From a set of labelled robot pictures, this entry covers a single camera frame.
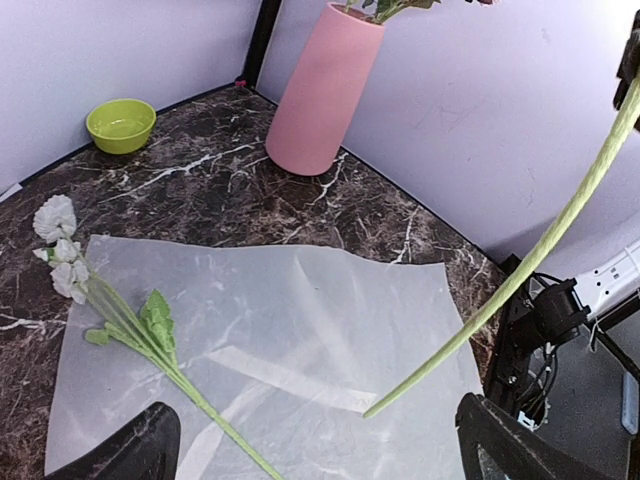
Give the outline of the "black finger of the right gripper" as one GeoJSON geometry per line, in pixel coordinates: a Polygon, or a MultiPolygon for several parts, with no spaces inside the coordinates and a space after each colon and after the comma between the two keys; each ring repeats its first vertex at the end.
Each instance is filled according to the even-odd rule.
{"type": "Polygon", "coordinates": [[[619,84],[613,97],[613,106],[617,111],[620,110],[620,107],[622,106],[622,103],[630,89],[631,82],[639,71],[639,29],[640,10],[637,10],[617,71],[619,84]]]}

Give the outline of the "cream printed ribbon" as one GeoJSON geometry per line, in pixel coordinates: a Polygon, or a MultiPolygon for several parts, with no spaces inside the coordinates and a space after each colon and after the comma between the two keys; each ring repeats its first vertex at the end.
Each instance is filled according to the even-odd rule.
{"type": "Polygon", "coordinates": [[[203,415],[179,478],[384,478],[385,436],[361,417],[374,395],[336,379],[317,342],[273,359],[231,345],[180,354],[186,376],[265,464],[203,415]]]}

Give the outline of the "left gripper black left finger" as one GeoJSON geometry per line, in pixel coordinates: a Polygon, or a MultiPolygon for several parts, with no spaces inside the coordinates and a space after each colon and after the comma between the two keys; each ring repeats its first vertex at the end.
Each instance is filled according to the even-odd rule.
{"type": "Polygon", "coordinates": [[[170,406],[155,402],[97,447],[47,474],[49,480],[176,478],[180,419],[170,406]]]}

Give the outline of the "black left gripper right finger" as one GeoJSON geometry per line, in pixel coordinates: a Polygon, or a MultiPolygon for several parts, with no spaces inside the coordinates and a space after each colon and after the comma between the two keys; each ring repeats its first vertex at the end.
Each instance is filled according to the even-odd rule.
{"type": "Polygon", "coordinates": [[[549,446],[490,400],[468,393],[455,418],[467,479],[604,479],[549,446]]]}

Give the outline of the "pink tall vase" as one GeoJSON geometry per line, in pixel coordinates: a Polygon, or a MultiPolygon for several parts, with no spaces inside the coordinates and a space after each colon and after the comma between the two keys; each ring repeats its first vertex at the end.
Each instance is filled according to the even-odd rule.
{"type": "Polygon", "coordinates": [[[384,33],[384,26],[367,21],[355,9],[325,6],[266,137],[266,152],[277,166],[300,176],[331,168],[384,33]]]}

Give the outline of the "lime green bowl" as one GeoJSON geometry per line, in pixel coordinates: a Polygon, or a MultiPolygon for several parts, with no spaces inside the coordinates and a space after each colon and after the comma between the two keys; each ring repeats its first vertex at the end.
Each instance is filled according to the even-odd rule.
{"type": "Polygon", "coordinates": [[[145,146],[156,120],[156,110],[150,104],[124,98],[94,108],[85,125],[98,149],[111,155],[125,155],[145,146]]]}

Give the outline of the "pink rose stem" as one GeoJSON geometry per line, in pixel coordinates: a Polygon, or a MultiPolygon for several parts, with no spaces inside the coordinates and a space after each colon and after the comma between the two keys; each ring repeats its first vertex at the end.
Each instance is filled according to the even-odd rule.
{"type": "Polygon", "coordinates": [[[393,16],[407,9],[429,10],[441,0],[365,0],[344,1],[338,4],[338,9],[364,22],[382,25],[393,16]]]}

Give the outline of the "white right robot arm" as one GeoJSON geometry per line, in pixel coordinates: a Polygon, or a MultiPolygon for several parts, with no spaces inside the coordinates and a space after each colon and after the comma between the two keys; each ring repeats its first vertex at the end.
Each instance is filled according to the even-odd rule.
{"type": "Polygon", "coordinates": [[[533,298],[536,327],[543,342],[560,346],[585,325],[590,343],[604,338],[609,325],[605,314],[613,311],[616,298],[639,285],[639,242],[634,241],[598,267],[560,281],[541,273],[534,275],[542,289],[533,298]]]}

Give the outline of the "white translucent wrapping paper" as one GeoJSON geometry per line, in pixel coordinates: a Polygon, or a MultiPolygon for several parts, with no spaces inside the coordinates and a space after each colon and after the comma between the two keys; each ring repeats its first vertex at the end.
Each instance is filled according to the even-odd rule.
{"type": "Polygon", "coordinates": [[[313,340],[336,379],[374,395],[361,417],[385,436],[382,479],[463,477],[455,414],[465,394],[481,389],[469,346],[363,417],[460,329],[443,265],[386,264],[315,246],[212,249],[106,236],[90,240],[88,257],[133,309],[154,289],[167,298],[185,376],[182,350],[231,345],[273,359],[313,340]]]}

